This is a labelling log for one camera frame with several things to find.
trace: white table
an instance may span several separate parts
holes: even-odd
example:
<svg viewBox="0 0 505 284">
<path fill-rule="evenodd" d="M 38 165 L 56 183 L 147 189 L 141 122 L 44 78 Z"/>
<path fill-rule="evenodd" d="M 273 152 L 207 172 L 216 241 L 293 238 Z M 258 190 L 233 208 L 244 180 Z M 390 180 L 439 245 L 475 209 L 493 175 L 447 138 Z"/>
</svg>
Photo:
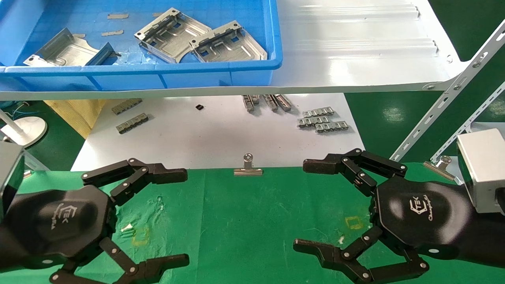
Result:
<svg viewBox="0 0 505 284">
<path fill-rule="evenodd" d="M 108 102 L 79 153 L 72 171 L 87 171 L 128 158 L 161 162 L 167 168 L 238 168 L 252 153 L 256 167 L 299 167 L 304 159 L 364 148 L 342 93 L 287 95 L 294 108 L 272 112 L 263 98 L 253 113 L 241 96 L 147 99 L 116 116 Z M 203 105 L 201 111 L 196 105 Z M 299 129 L 301 112 L 331 106 L 333 121 L 349 130 L 317 134 Z M 121 135 L 116 126 L 145 112 L 152 120 Z"/>
</svg>

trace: metal part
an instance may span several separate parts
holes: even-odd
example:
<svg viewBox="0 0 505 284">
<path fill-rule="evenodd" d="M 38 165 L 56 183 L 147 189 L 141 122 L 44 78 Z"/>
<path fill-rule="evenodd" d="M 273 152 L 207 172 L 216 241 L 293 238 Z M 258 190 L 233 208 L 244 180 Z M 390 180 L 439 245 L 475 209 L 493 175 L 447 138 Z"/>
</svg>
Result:
<svg viewBox="0 0 505 284">
<path fill-rule="evenodd" d="M 0 222 L 23 180 L 23 152 L 21 145 L 0 141 Z"/>
<path fill-rule="evenodd" d="M 108 31 L 108 32 L 103 32 L 102 36 L 120 35 L 120 34 L 123 34 L 124 32 L 125 32 L 124 30 Z"/>
<path fill-rule="evenodd" d="M 142 99 L 129 99 L 127 101 L 124 101 L 117 106 L 111 108 L 112 112 L 115 113 L 116 115 L 122 114 L 125 111 L 133 108 L 134 106 L 142 103 Z"/>
<path fill-rule="evenodd" d="M 314 126 L 315 124 L 318 123 L 329 123 L 331 122 L 327 116 L 319 116 L 319 117 L 306 117 L 306 118 L 298 118 L 296 120 L 297 127 L 299 128 L 305 128 L 305 127 L 310 127 Z"/>
<path fill-rule="evenodd" d="M 146 122 L 148 120 L 149 120 L 149 117 L 147 116 L 147 114 L 142 113 L 142 114 L 139 114 L 139 115 L 135 116 L 134 118 L 116 126 L 116 129 L 118 130 L 119 134 L 124 134 L 124 133 L 134 129 L 135 127 L 143 124 L 144 122 Z"/>
<path fill-rule="evenodd" d="M 423 165 L 434 171 L 435 173 L 447 178 L 448 180 L 454 180 L 456 177 L 452 175 L 451 173 L 447 172 L 447 166 L 452 162 L 451 158 L 449 156 L 441 156 L 438 161 L 436 161 L 435 164 L 431 162 L 424 162 Z"/>
<path fill-rule="evenodd" d="M 129 16 L 129 14 L 108 14 L 107 19 L 126 19 Z"/>
<path fill-rule="evenodd" d="M 252 103 L 257 105 L 260 103 L 260 95 L 259 94 L 252 94 L 251 96 Z"/>
<path fill-rule="evenodd" d="M 245 109 L 247 109 L 248 112 L 254 111 L 254 104 L 250 95 L 247 94 L 243 95 L 242 100 L 244 101 L 244 107 Z"/>
<path fill-rule="evenodd" d="M 64 28 L 23 63 L 33 67 L 99 65 L 113 52 L 110 43 L 96 50 Z"/>
<path fill-rule="evenodd" d="M 505 140 L 498 129 L 458 135 L 458 161 L 475 210 L 478 213 L 503 210 L 496 189 L 505 187 Z"/>
<path fill-rule="evenodd" d="M 175 8 L 135 33 L 141 47 L 169 63 L 179 63 L 191 51 L 189 41 L 211 28 Z"/>
<path fill-rule="evenodd" d="M 235 175 L 235 176 L 260 176 L 260 175 L 263 175 L 263 170 L 253 168 L 253 155 L 251 153 L 247 153 L 244 155 L 244 168 L 234 169 L 233 175 Z"/>
<path fill-rule="evenodd" d="M 283 94 L 276 94 L 275 99 L 277 100 L 278 105 L 281 107 L 281 109 L 285 112 L 288 112 L 291 110 L 291 107 L 293 106 L 291 102 L 284 96 Z"/>
<path fill-rule="evenodd" d="M 505 20 L 497 27 L 493 34 L 487 39 L 484 45 L 473 56 L 472 60 L 468 62 L 466 69 L 452 82 L 451 86 L 437 99 L 430 110 L 424 115 L 419 123 L 414 127 L 411 133 L 400 144 L 398 149 L 394 151 L 390 159 L 399 161 L 410 150 L 419 138 L 426 132 L 426 130 L 433 124 L 433 122 L 442 114 L 443 111 L 450 105 L 453 100 L 463 91 L 468 83 L 482 70 L 490 58 L 505 43 L 502 33 L 505 30 Z M 479 68 L 472 67 L 473 64 L 479 63 Z"/>
<path fill-rule="evenodd" d="M 433 156 L 431 156 L 430 161 L 435 162 L 438 156 L 442 155 L 443 151 L 449 147 L 452 142 L 456 140 L 456 137 L 463 133 L 467 128 L 470 127 L 470 124 L 481 114 L 496 98 L 505 90 L 505 81 L 484 101 L 481 106 L 465 121 L 454 134 L 438 149 L 437 152 Z"/>
<path fill-rule="evenodd" d="M 316 126 L 316 132 L 331 132 L 331 131 L 340 131 L 340 130 L 348 130 L 349 125 L 345 121 L 337 121 L 337 122 L 327 122 L 327 123 L 318 123 Z"/>
<path fill-rule="evenodd" d="M 199 35 L 189 43 L 201 62 L 267 59 L 267 52 L 237 21 Z"/>
<path fill-rule="evenodd" d="M 304 111 L 301 114 L 304 117 L 314 117 L 323 115 L 333 115 L 335 111 L 331 107 L 319 108 L 315 110 Z"/>
<path fill-rule="evenodd" d="M 267 102 L 267 105 L 270 107 L 271 111 L 276 112 L 279 109 L 279 105 L 277 104 L 274 95 L 264 94 L 263 98 L 265 99 L 265 102 Z"/>
</svg>

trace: white shelf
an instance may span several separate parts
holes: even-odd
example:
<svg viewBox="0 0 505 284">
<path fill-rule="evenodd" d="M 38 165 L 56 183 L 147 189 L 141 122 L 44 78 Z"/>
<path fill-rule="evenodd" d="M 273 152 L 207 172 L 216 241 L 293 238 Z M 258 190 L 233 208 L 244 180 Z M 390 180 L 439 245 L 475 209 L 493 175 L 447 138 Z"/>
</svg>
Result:
<svg viewBox="0 0 505 284">
<path fill-rule="evenodd" d="M 459 60 L 428 0 L 277 0 L 277 5 L 284 60 L 270 86 L 4 92 L 2 100 L 403 91 L 428 85 L 445 90 L 468 65 Z"/>
</svg>

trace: sheet metal part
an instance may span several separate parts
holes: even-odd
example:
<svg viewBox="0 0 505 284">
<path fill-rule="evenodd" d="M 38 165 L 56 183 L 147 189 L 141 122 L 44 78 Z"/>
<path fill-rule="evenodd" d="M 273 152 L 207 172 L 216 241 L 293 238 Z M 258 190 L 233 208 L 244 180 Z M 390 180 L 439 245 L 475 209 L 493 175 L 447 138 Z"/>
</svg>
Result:
<svg viewBox="0 0 505 284">
<path fill-rule="evenodd" d="M 114 52 L 110 43 L 96 50 L 64 28 L 23 63 L 33 67 L 99 65 Z"/>
<path fill-rule="evenodd" d="M 134 129 L 135 127 L 145 123 L 148 120 L 149 120 L 149 117 L 147 116 L 147 114 L 141 113 L 141 114 L 135 116 L 134 118 L 116 126 L 116 129 L 118 130 L 119 134 L 124 134 L 124 133 Z"/>
<path fill-rule="evenodd" d="M 426 161 L 423 163 L 423 165 L 434 171 L 435 173 L 447 178 L 448 180 L 454 180 L 456 177 L 449 172 L 447 172 L 446 168 L 447 166 L 452 162 L 452 159 L 449 156 L 440 156 L 440 159 L 433 164 L 430 161 Z"/>
<path fill-rule="evenodd" d="M 337 121 L 337 122 L 327 122 L 327 123 L 318 123 L 316 126 L 316 132 L 332 132 L 332 131 L 341 131 L 348 130 L 349 126 L 345 121 Z"/>
<path fill-rule="evenodd" d="M 248 94 L 242 95 L 242 100 L 244 101 L 244 107 L 245 109 L 247 109 L 248 112 L 254 111 L 254 104 L 250 95 Z"/>
<path fill-rule="evenodd" d="M 124 32 L 125 32 L 124 30 L 108 31 L 108 32 L 103 32 L 102 36 L 120 35 L 120 34 L 123 34 Z"/>
<path fill-rule="evenodd" d="M 270 110 L 273 112 L 277 111 L 279 109 L 279 105 L 277 104 L 277 101 L 275 100 L 275 96 L 272 94 L 264 94 L 263 98 L 265 99 L 265 102 L 267 102 L 267 105 L 270 107 Z"/>
<path fill-rule="evenodd" d="M 161 14 L 135 33 L 140 46 L 168 63 L 179 63 L 191 51 L 189 41 L 211 28 L 175 8 Z"/>
<path fill-rule="evenodd" d="M 333 115 L 335 111 L 331 107 L 324 107 L 309 111 L 304 111 L 301 114 L 304 117 L 314 117 L 314 116 L 323 116 L 323 115 Z"/>
<path fill-rule="evenodd" d="M 261 175 L 263 175 L 263 170 L 253 168 L 253 155 L 251 153 L 247 153 L 244 155 L 244 168 L 234 169 L 233 175 L 234 176 L 261 176 Z"/>
<path fill-rule="evenodd" d="M 318 123 L 329 123 L 331 122 L 327 116 L 318 116 L 318 117 L 305 117 L 305 118 L 298 118 L 296 120 L 297 127 L 299 128 L 305 128 L 305 127 L 311 127 L 314 126 Z"/>
<path fill-rule="evenodd" d="M 257 105 L 260 103 L 260 95 L 259 94 L 252 94 L 250 96 L 251 96 L 251 100 L 252 100 L 253 104 Z"/>
<path fill-rule="evenodd" d="M 281 107 L 281 109 L 285 112 L 288 112 L 291 110 L 291 107 L 293 106 L 291 102 L 286 98 L 285 95 L 283 94 L 276 94 L 275 99 L 277 100 L 278 105 Z"/>
<path fill-rule="evenodd" d="M 190 41 L 201 62 L 266 60 L 267 52 L 237 21 Z"/>
<path fill-rule="evenodd" d="M 116 115 L 122 114 L 125 111 L 133 108 L 134 106 L 142 103 L 142 99 L 129 99 L 127 101 L 124 101 L 117 106 L 111 108 L 112 112 L 115 113 Z"/>
</svg>

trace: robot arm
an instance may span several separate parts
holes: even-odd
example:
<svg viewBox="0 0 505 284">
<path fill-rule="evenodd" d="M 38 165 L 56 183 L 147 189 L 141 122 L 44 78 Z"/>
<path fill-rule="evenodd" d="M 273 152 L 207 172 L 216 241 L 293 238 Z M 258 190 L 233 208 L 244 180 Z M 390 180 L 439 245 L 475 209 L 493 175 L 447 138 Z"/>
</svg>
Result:
<svg viewBox="0 0 505 284">
<path fill-rule="evenodd" d="M 377 182 L 360 167 L 389 178 Z M 355 283 L 388 283 L 416 278 L 429 265 L 419 254 L 505 267 L 505 217 L 476 212 L 464 186 L 404 179 L 405 165 L 354 149 L 324 160 L 305 160 L 304 171 L 341 173 L 365 196 L 372 197 L 372 228 L 347 248 L 296 239 L 295 251 L 315 255 L 323 268 L 343 272 Z M 405 263 L 367 269 L 358 261 L 381 241 Z"/>
</svg>

